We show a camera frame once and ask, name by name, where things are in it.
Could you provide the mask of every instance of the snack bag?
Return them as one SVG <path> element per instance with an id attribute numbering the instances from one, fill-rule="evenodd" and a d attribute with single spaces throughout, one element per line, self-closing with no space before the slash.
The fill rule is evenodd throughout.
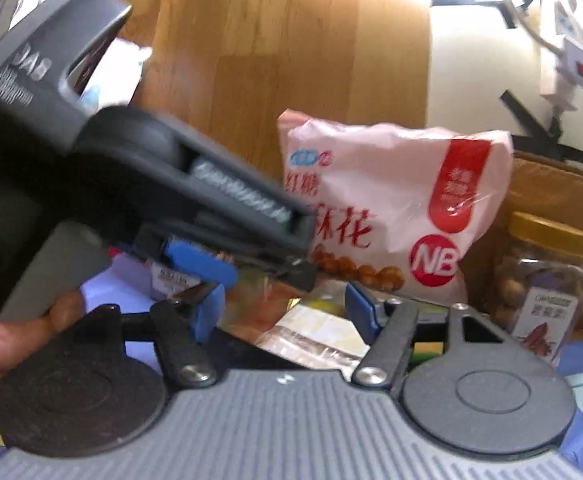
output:
<path id="1" fill-rule="evenodd" d="M 466 301 L 459 261 L 507 192 L 508 132 L 346 126 L 291 110 L 278 129 L 285 189 L 318 215 L 313 263 L 372 288 Z"/>

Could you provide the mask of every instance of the metal screw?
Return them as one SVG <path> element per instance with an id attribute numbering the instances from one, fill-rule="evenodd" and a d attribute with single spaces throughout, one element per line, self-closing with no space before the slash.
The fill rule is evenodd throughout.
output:
<path id="1" fill-rule="evenodd" d="M 375 366 L 366 366 L 356 371 L 356 380 L 362 384 L 382 384 L 387 380 L 387 372 Z"/>
<path id="2" fill-rule="evenodd" d="M 174 296 L 173 298 L 168 298 L 167 301 L 169 301 L 169 303 L 171 303 L 174 306 L 179 306 L 179 305 L 182 305 L 183 303 L 185 303 L 183 298 L 178 298 L 177 296 Z"/>
<path id="3" fill-rule="evenodd" d="M 180 377 L 190 383 L 202 383 L 213 377 L 213 370 L 205 365 L 187 365 L 180 370 Z"/>

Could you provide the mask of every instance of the plastic wrapper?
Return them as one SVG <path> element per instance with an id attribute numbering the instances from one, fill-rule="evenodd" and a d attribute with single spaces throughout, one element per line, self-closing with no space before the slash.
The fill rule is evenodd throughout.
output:
<path id="1" fill-rule="evenodd" d="M 256 345 L 305 368 L 338 369 L 347 381 L 369 349 L 353 324 L 297 304 Z"/>
<path id="2" fill-rule="evenodd" d="M 299 291 L 252 267 L 239 271 L 238 283 L 225 291 L 225 315 L 220 327 L 255 344 L 297 303 Z"/>
<path id="3" fill-rule="evenodd" d="M 466 301 L 459 261 L 507 192 L 508 132 L 278 120 L 285 189 L 315 208 L 311 253 L 344 280 L 440 303 Z"/>
<path id="4" fill-rule="evenodd" d="M 108 106 L 128 105 L 151 55 L 151 47 L 113 40 L 82 92 L 80 100 L 87 111 L 95 114 Z"/>

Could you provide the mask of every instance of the red label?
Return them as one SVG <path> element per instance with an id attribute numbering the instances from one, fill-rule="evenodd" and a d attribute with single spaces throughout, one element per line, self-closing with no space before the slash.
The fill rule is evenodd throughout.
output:
<path id="1" fill-rule="evenodd" d="M 583 64 L 581 62 L 577 62 L 575 64 L 575 69 L 578 72 L 578 75 L 583 78 Z"/>
<path id="2" fill-rule="evenodd" d="M 429 203 L 429 218 L 441 231 L 460 233 L 469 225 L 490 151 L 488 140 L 451 139 Z"/>
<path id="3" fill-rule="evenodd" d="M 334 163 L 334 153 L 331 150 L 326 150 L 318 156 L 318 164 L 323 168 L 331 166 Z"/>
<path id="4" fill-rule="evenodd" d="M 460 251 L 442 235 L 427 235 L 418 240 L 409 254 L 414 278 L 425 286 L 442 286 L 458 272 Z"/>
<path id="5" fill-rule="evenodd" d="M 367 235 L 373 231 L 369 219 L 374 218 L 369 209 L 356 211 L 353 206 L 347 209 L 329 207 L 323 202 L 316 208 L 316 238 L 329 240 L 336 235 L 338 245 L 350 243 L 353 247 L 367 249 L 371 242 Z"/>
<path id="6" fill-rule="evenodd" d="M 316 196 L 320 189 L 318 173 L 310 171 L 287 171 L 285 177 L 285 191 L 299 193 L 302 196 Z"/>

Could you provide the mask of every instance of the white wall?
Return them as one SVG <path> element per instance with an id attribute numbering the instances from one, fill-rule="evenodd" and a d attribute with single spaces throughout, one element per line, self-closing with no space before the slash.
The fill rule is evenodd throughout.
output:
<path id="1" fill-rule="evenodd" d="M 583 0 L 575 15 L 583 26 Z M 506 129 L 523 134 L 499 101 L 509 89 L 547 126 L 551 106 L 539 95 L 539 50 L 526 33 L 505 27 L 486 7 L 433 7 L 428 125 L 462 133 Z M 583 90 L 563 115 L 563 143 L 583 150 Z"/>

